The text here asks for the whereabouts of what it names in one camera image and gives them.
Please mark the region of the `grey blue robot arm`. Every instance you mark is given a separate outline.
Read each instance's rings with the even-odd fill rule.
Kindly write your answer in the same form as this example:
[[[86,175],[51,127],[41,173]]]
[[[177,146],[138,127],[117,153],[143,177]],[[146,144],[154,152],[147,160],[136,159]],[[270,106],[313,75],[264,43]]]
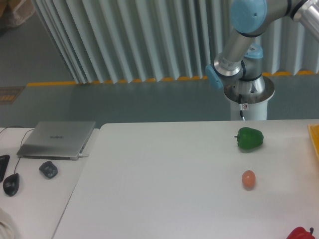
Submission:
[[[283,17],[300,23],[315,39],[319,38],[317,0],[235,0],[230,8],[233,30],[221,53],[205,67],[209,82],[217,89],[243,78],[243,59],[254,38]]]

